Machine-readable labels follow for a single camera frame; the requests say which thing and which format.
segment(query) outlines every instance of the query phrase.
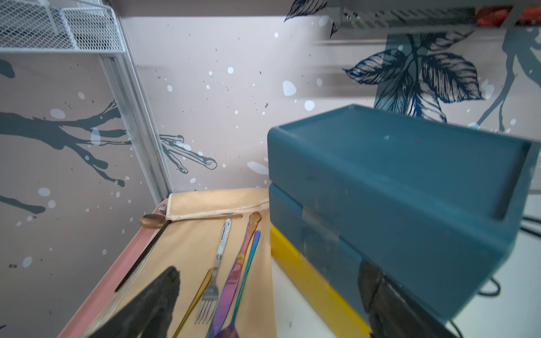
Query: painted leaf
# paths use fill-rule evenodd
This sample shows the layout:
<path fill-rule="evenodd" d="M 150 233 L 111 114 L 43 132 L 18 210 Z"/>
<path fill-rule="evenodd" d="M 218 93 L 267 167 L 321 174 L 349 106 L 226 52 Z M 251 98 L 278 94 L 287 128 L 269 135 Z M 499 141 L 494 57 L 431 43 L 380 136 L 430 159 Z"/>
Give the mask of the painted leaf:
<path fill-rule="evenodd" d="M 15 72 L 13 71 L 11 63 L 7 62 L 6 60 L 0 59 L 0 74 L 7 78 L 14 78 Z"/>
<path fill-rule="evenodd" d="M 333 37 L 333 34 L 338 32 L 338 26 L 333 22 L 333 27 L 331 28 L 331 36 L 329 37 Z"/>
<path fill-rule="evenodd" d="M 359 62 L 352 69 L 344 69 L 347 76 L 361 84 L 379 84 L 393 79 L 402 72 L 406 62 L 404 53 L 388 49 Z"/>
<path fill-rule="evenodd" d="M 390 80 L 381 92 L 374 108 L 405 114 L 408 108 L 409 93 L 413 86 L 413 78 L 407 70 Z"/>
<path fill-rule="evenodd" d="M 421 74 L 428 87 L 445 103 L 482 100 L 473 63 L 453 53 L 424 56 Z"/>
<path fill-rule="evenodd" d="M 408 98 L 408 104 L 409 106 L 406 109 L 407 115 L 447 123 L 447 118 L 441 112 L 435 92 L 424 81 L 418 81 L 413 85 Z"/>
<path fill-rule="evenodd" d="M 306 16 L 319 12 L 327 6 L 327 0 L 295 0 L 286 20 L 296 16 Z"/>
<path fill-rule="evenodd" d="M 473 30 L 462 32 L 443 32 L 421 34 L 421 46 L 429 50 L 444 50 L 451 45 L 467 38 Z"/>

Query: beige cloth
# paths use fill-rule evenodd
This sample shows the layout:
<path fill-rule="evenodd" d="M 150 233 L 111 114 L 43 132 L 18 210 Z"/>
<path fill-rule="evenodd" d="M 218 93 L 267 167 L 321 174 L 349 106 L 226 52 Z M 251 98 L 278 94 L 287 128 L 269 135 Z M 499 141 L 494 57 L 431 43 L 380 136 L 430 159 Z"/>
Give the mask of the beige cloth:
<path fill-rule="evenodd" d="M 249 188 L 193 191 L 172 194 L 169 198 L 167 209 L 169 219 L 184 219 L 188 215 L 189 218 L 194 218 L 224 212 L 243 214 L 242 218 L 232 220 L 229 238 L 217 276 L 220 295 L 244 241 L 248 217 L 254 211 L 261 213 L 262 220 L 258 226 L 261 238 L 246 279 L 235 326 L 242 338 L 276 338 L 270 261 L 271 221 L 268 211 L 268 190 Z M 147 259 L 139 276 L 131 286 L 128 286 L 129 290 L 119 302 L 117 311 L 122 309 L 167 267 L 173 265 L 180 271 L 181 284 L 179 298 L 173 312 L 173 321 L 167 332 L 167 336 L 172 337 L 208 269 L 214 266 L 223 222 L 224 220 L 187 220 L 170 224 Z M 246 253 L 243 271 L 248 262 L 249 252 L 250 247 Z M 243 274 L 244 272 L 241 275 L 236 294 L 240 289 Z M 235 302 L 236 295 L 224 327 L 230 323 Z M 179 337 L 205 337 L 210 323 L 208 325 L 194 324 L 199 304 L 180 331 Z"/>

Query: wall mural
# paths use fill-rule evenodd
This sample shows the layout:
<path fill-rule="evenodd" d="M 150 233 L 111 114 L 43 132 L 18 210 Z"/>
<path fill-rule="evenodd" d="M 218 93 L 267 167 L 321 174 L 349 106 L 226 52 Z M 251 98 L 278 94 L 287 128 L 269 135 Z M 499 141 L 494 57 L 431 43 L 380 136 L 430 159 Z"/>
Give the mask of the wall mural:
<path fill-rule="evenodd" d="M 0 75 L 7 78 L 15 78 L 15 72 L 12 65 L 0 59 Z M 119 178 L 109 177 L 105 173 L 105 170 L 109 167 L 106 161 L 99 160 L 94 157 L 90 151 L 84 149 L 81 145 L 96 145 L 103 146 L 109 144 L 131 144 L 131 138 L 128 135 L 127 141 L 115 141 L 111 139 L 118 139 L 125 137 L 129 134 L 125 129 L 115 130 L 98 130 L 97 127 L 107 123 L 109 120 L 120 118 L 120 111 L 115 101 L 112 101 L 103 112 L 75 121 L 64 121 L 65 114 L 61 111 L 57 112 L 54 116 L 59 118 L 60 121 L 47 120 L 45 117 L 39 118 L 26 118 L 13 112 L 0 111 L 0 135 L 16 135 L 27 138 L 33 138 L 35 140 L 42 141 L 57 150 L 62 150 L 68 147 L 75 151 L 81 159 L 85 161 L 92 169 L 94 169 L 101 177 L 107 181 L 114 182 L 120 187 L 124 187 L 125 182 Z M 80 128 L 90 133 L 88 139 L 82 139 L 70 135 L 64 130 L 64 127 Z M 205 157 L 194 153 L 191 148 L 184 143 L 182 135 L 160 135 L 162 143 L 162 150 L 164 154 L 173 162 L 173 164 L 180 170 L 180 172 L 187 174 L 188 169 L 182 164 L 180 157 L 183 160 L 189 159 L 195 163 L 203 165 L 204 167 L 213 170 L 217 167 L 217 163 L 213 158 Z M 6 197 L 0 195 L 0 202 L 9 204 L 11 206 L 27 210 L 33 214 L 43 213 L 46 208 L 44 206 L 34 206 L 26 204 L 15 198 Z"/>
<path fill-rule="evenodd" d="M 324 0 L 295 0 L 286 20 L 315 14 L 326 5 Z M 337 31 L 338 27 L 333 23 L 331 36 Z M 360 84 L 381 85 L 382 90 L 378 91 L 374 108 L 446 123 L 440 102 L 483 100 L 475 65 L 460 55 L 445 51 L 471 33 L 473 31 L 408 34 L 410 46 L 407 50 L 410 52 L 403 52 L 406 49 L 400 45 L 374 54 L 344 71 Z M 541 44 L 536 41 L 538 35 L 539 28 L 507 31 L 502 45 L 503 52 L 507 54 L 505 84 L 479 121 L 469 127 L 479 129 L 481 123 L 500 105 L 499 131 L 505 131 L 502 108 L 516 77 L 513 73 L 515 57 L 524 73 L 541 87 L 541 64 L 532 52 L 532 49 L 541 49 Z"/>
<path fill-rule="evenodd" d="M 183 160 L 188 159 L 194 161 L 210 170 L 214 170 L 218 166 L 216 160 L 213 158 L 205 157 L 202 153 L 194 153 L 189 144 L 184 144 L 184 137 L 182 137 L 182 135 L 173 136 L 160 134 L 160 141 L 162 142 L 163 153 L 183 174 L 187 174 L 188 169 L 182 164 L 180 157 L 182 157 Z"/>
<path fill-rule="evenodd" d="M 494 109 L 500 105 L 499 109 L 499 130 L 504 131 L 502 108 L 507 98 L 507 94 L 511 89 L 511 85 L 516 77 L 513 72 L 513 63 L 515 57 L 524 74 L 532 81 L 537 83 L 541 87 L 541 64 L 535 57 L 532 49 L 541 50 L 541 44 L 536 41 L 536 37 L 539 35 L 539 28 L 533 29 L 511 29 L 505 34 L 504 43 L 502 44 L 502 50 L 507 54 L 505 61 L 505 69 L 507 76 L 505 77 L 505 83 L 500 95 L 494 100 L 492 105 L 483 113 L 479 121 L 477 121 L 477 128 L 485 121 L 485 119 L 494 111 Z"/>

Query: white table surface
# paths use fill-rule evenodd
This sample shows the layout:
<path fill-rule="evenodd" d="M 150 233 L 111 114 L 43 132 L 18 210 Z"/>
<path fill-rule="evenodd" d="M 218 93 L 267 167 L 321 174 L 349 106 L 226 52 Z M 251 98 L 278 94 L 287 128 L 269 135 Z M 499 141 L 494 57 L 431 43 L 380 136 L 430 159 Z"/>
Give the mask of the white table surface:
<path fill-rule="evenodd" d="M 541 218 L 541 195 L 530 195 L 524 213 Z M 454 319 L 464 338 L 541 337 L 540 257 L 541 240 L 520 231 L 511 256 L 494 275 L 501 294 L 474 297 Z M 335 338 L 274 259 L 272 276 L 278 338 Z"/>

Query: yellow tray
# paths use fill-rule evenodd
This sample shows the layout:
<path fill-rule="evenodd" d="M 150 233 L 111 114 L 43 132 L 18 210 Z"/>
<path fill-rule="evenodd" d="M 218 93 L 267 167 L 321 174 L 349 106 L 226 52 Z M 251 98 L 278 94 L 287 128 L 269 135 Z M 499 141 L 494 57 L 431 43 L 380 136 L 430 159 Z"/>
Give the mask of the yellow tray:
<path fill-rule="evenodd" d="M 370 338 L 370 326 L 276 227 L 270 236 L 272 256 L 337 338 Z"/>

